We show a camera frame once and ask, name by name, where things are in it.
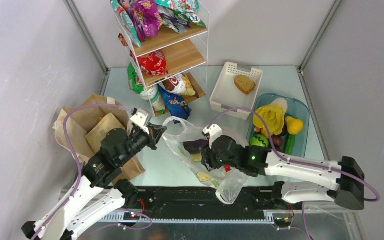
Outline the brown burlap tote bag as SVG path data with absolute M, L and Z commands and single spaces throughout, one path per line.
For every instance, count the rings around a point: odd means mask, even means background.
M 65 137 L 63 123 L 68 115 L 75 108 L 94 105 L 94 104 L 113 104 L 121 106 L 119 102 L 111 97 L 105 97 L 97 94 L 92 94 L 83 104 L 76 107 L 64 107 L 59 116 L 54 123 L 53 129 L 55 130 L 55 139 L 57 143 L 63 148 L 71 152 L 71 149 L 68 145 L 68 141 Z M 95 106 L 87 109 L 83 109 L 75 112 L 70 116 L 67 121 L 67 132 L 69 139 L 74 147 L 74 150 L 77 154 L 77 157 L 80 161 L 80 165 L 87 164 L 90 158 L 92 158 L 95 153 L 93 153 L 91 147 L 87 143 L 85 136 L 99 123 L 100 118 L 106 116 L 109 113 L 113 113 L 115 117 L 121 122 L 125 127 L 125 130 L 130 134 L 131 124 L 129 126 L 130 116 L 125 110 L 118 109 L 116 107 L 105 107 L 105 106 Z M 122 168 L 122 173 L 116 178 L 116 180 L 128 179 L 133 180 L 139 175 L 146 172 L 137 156 L 134 156 L 128 163 L 126 163 Z

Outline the translucent plastic grocery bag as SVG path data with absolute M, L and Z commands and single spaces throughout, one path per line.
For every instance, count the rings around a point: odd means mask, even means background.
M 204 140 L 205 137 L 202 134 L 204 129 L 173 116 L 168 117 L 163 125 L 168 126 L 174 121 L 179 121 L 180 130 L 175 134 L 165 132 L 162 136 L 170 150 L 190 169 L 202 185 L 216 190 L 215 195 L 220 202 L 225 205 L 235 203 L 249 177 L 234 167 L 230 167 L 227 171 L 224 165 L 219 169 L 208 171 L 201 163 L 203 157 L 198 157 L 201 153 L 193 153 L 183 145 L 186 142 Z

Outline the red toy pepper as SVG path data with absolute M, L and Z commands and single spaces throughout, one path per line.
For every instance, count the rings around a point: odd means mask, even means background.
M 231 171 L 231 168 L 228 166 L 228 165 L 224 165 L 223 166 L 224 170 L 226 173 L 228 173 L 229 171 Z

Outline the yellow toy pear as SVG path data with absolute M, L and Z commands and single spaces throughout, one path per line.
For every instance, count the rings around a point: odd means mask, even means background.
M 304 123 L 298 118 L 287 116 L 285 118 L 286 128 L 290 135 L 298 135 L 304 128 Z

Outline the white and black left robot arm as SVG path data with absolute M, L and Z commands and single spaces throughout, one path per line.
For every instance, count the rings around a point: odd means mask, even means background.
M 26 222 L 21 230 L 30 240 L 77 240 L 91 226 L 112 211 L 133 208 L 138 202 L 138 189 L 128 179 L 119 179 L 102 198 L 88 205 L 117 179 L 122 167 L 145 147 L 156 150 L 156 144 L 167 127 L 147 125 L 149 132 L 135 126 L 131 134 L 122 128 L 108 132 L 101 148 L 82 168 L 81 177 L 57 206 L 43 219 Z

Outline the yellow toy cabbage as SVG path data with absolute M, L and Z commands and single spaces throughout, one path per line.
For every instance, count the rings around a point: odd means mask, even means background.
M 270 136 L 282 134 L 288 103 L 284 98 L 277 98 L 272 103 L 259 107 L 256 113 L 265 121 Z

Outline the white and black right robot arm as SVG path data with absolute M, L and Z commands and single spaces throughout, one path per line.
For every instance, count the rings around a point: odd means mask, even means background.
M 365 174 L 356 160 L 313 162 L 305 158 L 276 153 L 263 146 L 241 146 L 222 135 L 200 148 L 202 164 L 209 170 L 225 165 L 249 177 L 278 176 L 299 182 L 279 181 L 273 185 L 271 204 L 277 209 L 301 202 L 333 202 L 354 211 L 365 208 Z

